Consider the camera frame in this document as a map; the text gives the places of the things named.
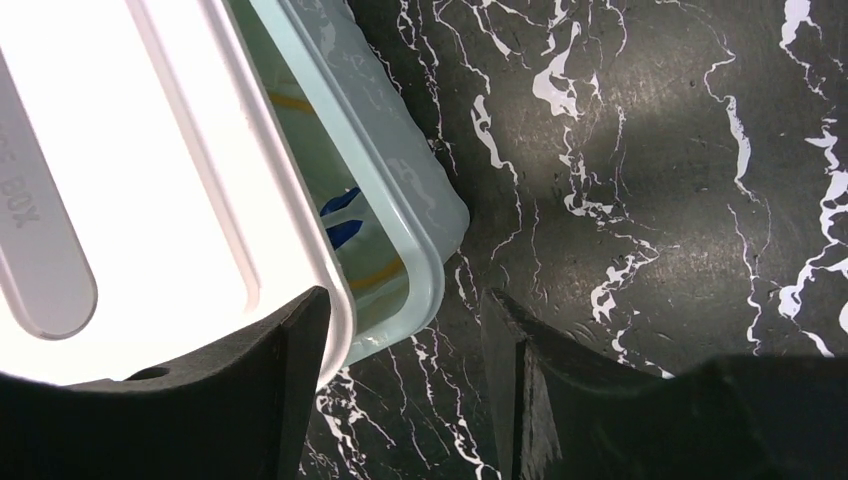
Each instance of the embossed text on lid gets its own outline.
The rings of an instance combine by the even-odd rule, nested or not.
[[[0,283],[18,323],[63,339],[85,327],[97,286],[0,50]]]

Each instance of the countertop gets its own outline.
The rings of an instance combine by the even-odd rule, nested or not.
[[[498,478],[486,287],[667,378],[848,351],[848,3],[349,4],[472,223],[430,327],[319,392],[301,478]]]

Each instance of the plastic storage box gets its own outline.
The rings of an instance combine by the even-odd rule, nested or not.
[[[277,108],[315,203],[359,186],[382,227],[349,251],[337,251],[357,302],[346,363],[355,362],[435,317],[444,295],[443,263],[462,241],[468,209],[342,0],[230,4],[266,87],[302,95],[336,151],[316,156],[309,145],[299,148],[299,140],[315,144],[312,136],[291,133],[308,114]],[[391,257],[402,266],[396,274],[356,288],[357,280],[385,272]]]
[[[0,154],[33,165],[0,190],[49,221],[0,222],[0,371],[127,378],[318,284],[321,386],[432,320],[468,211],[342,3],[30,3],[0,5]],[[376,221],[334,251],[353,188]]]

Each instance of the light blue plastic box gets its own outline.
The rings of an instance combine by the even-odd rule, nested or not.
[[[269,91],[314,109],[276,113],[315,204],[358,185],[382,227],[363,228],[337,251],[345,275],[375,278],[375,265],[402,262],[391,277],[352,288],[349,365],[432,321],[468,209],[342,0],[231,0],[231,8]]]

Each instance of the white plastic lid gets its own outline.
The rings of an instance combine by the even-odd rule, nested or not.
[[[134,372],[330,291],[354,306],[223,2],[0,2],[0,371]]]

